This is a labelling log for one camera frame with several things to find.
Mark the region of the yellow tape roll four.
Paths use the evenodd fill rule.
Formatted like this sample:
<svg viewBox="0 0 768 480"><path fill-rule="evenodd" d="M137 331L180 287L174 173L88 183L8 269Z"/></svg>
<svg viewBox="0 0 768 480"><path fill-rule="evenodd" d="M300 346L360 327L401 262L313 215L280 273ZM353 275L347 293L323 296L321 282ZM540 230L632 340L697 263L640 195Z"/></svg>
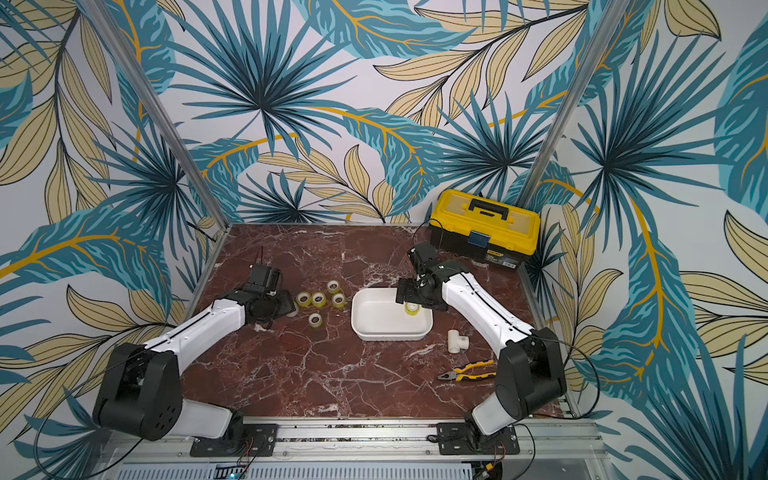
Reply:
<svg viewBox="0 0 768 480"><path fill-rule="evenodd" d="M312 304L312 295L307 291L299 292L295 299L300 308L308 308Z"/></svg>

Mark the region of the yellow tape roll six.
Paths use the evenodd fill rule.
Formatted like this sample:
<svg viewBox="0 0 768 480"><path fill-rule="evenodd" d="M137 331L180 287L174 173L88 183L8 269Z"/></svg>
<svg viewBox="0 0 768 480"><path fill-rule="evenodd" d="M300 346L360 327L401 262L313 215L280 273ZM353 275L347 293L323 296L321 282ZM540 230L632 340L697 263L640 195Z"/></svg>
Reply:
<svg viewBox="0 0 768 480"><path fill-rule="evenodd" d="M415 303L406 303L405 311L408 315L415 316L418 314L418 312L421 310L421 306Z"/></svg>

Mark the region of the yellow tape roll two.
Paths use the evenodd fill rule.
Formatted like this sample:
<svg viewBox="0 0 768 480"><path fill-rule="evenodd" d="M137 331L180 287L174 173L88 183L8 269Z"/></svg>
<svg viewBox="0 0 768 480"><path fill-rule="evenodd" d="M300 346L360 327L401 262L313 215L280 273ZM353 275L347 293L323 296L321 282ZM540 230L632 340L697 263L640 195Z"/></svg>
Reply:
<svg viewBox="0 0 768 480"><path fill-rule="evenodd" d="M323 292L315 292L312 294L311 303L316 308L323 308L327 304L327 296Z"/></svg>

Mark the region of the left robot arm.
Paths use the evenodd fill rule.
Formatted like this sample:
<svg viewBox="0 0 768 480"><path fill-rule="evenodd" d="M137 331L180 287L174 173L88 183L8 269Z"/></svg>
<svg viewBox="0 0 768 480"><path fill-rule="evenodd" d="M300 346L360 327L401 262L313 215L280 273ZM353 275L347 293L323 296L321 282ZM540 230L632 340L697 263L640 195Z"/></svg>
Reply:
<svg viewBox="0 0 768 480"><path fill-rule="evenodd" d="M227 335L246 325L269 328L295 310L288 290L268 293L248 286L216 299L166 334L116 347L99 387L93 421L147 441L179 436L238 446L245 438L242 415L184 398L182 374Z"/></svg>

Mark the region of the yellow tape roll three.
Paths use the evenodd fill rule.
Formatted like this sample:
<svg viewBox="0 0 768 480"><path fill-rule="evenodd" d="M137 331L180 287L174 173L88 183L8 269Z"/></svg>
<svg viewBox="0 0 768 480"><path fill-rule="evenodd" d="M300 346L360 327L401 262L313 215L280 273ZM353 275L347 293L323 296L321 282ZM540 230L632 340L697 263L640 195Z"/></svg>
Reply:
<svg viewBox="0 0 768 480"><path fill-rule="evenodd" d="M347 304L347 297L343 292L335 293L331 297L331 305L336 309L343 309Z"/></svg>

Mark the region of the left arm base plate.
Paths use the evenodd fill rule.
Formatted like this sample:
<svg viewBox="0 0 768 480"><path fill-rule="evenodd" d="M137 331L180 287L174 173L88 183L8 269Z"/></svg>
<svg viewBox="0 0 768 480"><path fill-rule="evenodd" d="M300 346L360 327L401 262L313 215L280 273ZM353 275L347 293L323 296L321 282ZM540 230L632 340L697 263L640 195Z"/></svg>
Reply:
<svg viewBox="0 0 768 480"><path fill-rule="evenodd" d="M194 438L190 450L193 458L209 457L271 457L274 452L279 426L269 424L244 424L240 433L223 438Z"/></svg>

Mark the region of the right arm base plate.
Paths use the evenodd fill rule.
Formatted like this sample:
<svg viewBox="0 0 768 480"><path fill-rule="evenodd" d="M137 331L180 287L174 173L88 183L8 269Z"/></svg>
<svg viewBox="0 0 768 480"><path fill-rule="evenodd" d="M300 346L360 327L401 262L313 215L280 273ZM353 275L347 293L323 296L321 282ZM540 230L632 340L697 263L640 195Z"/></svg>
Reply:
<svg viewBox="0 0 768 480"><path fill-rule="evenodd" d="M520 447L512 426L485 435L470 422L442 422L427 440L437 444L441 455L517 455Z"/></svg>

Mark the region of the yellow tape roll five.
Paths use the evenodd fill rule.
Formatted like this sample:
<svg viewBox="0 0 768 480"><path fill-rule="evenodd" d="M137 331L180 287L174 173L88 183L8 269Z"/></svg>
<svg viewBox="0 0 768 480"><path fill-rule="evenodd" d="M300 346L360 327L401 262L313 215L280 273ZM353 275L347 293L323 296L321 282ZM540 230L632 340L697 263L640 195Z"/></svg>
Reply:
<svg viewBox="0 0 768 480"><path fill-rule="evenodd" d="M311 328L320 328L324 325L324 319L323 316L318 313L312 313L308 318L308 324Z"/></svg>

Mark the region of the yellow tape roll one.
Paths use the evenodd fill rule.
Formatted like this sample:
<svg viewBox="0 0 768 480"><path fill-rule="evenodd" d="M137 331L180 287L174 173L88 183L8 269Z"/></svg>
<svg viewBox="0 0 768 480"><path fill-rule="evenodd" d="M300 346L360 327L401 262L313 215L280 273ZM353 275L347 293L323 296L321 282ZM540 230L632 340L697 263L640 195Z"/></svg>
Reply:
<svg viewBox="0 0 768 480"><path fill-rule="evenodd" d="M327 291L331 295L335 295L335 294L341 292L341 285L340 285L340 283L337 280L330 280L327 283L326 287L327 287Z"/></svg>

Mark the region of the white plastic storage box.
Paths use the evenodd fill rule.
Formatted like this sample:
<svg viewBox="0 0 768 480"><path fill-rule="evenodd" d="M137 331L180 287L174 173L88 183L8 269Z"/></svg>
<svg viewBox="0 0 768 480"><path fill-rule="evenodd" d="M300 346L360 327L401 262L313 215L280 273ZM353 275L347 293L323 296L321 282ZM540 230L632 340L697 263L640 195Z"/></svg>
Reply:
<svg viewBox="0 0 768 480"><path fill-rule="evenodd" d="M408 315L405 304L395 302L395 288L365 288L351 302L351 326L363 341L418 341L431 332L431 310L421 307Z"/></svg>

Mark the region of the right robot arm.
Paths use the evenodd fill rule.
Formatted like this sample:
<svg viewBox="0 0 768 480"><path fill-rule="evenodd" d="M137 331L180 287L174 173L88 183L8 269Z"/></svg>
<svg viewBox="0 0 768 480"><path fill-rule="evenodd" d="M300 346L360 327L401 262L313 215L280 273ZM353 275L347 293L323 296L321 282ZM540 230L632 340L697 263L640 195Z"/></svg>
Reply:
<svg viewBox="0 0 768 480"><path fill-rule="evenodd" d="M559 339L520 320L494 299L462 264L433 265L398 280L396 301L460 313L496 356L494 392L471 412L471 424L491 436L566 393Z"/></svg>

